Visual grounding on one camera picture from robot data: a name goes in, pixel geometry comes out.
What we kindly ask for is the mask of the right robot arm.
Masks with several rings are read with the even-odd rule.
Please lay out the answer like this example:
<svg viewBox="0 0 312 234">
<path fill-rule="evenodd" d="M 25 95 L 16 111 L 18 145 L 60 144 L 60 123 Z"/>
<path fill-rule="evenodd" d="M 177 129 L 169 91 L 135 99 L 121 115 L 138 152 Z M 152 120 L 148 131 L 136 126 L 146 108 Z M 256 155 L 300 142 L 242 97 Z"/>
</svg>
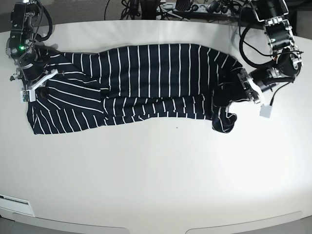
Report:
<svg viewBox="0 0 312 234">
<path fill-rule="evenodd" d="M 52 18 L 39 0 L 15 3 L 11 13 L 12 28 L 6 44 L 6 54 L 14 61 L 17 71 L 10 80 L 20 79 L 30 84 L 43 77 L 49 50 L 40 45 L 53 32 Z"/>
</svg>

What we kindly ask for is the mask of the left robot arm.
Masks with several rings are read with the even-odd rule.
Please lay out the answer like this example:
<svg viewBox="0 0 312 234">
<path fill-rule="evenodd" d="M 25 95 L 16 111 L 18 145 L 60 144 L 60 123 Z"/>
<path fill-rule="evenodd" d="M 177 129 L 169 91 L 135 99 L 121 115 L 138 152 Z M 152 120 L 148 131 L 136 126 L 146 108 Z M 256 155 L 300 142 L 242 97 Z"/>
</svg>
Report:
<svg viewBox="0 0 312 234">
<path fill-rule="evenodd" d="M 244 30 L 239 31 L 239 52 L 244 61 L 255 68 L 247 73 L 241 70 L 238 77 L 246 91 L 249 100 L 266 104 L 263 93 L 279 83 L 293 83 L 302 68 L 302 52 L 294 41 L 292 26 L 287 19 L 288 7 L 283 0 L 245 0 L 243 4 L 232 0 L 214 0 L 207 7 L 209 13 L 226 13 L 231 11 L 243 18 L 244 8 L 252 10 L 255 19 L 263 27 L 268 39 L 270 61 L 257 64 L 250 61 L 244 53 L 245 36 L 254 25 L 249 23 Z"/>
</svg>

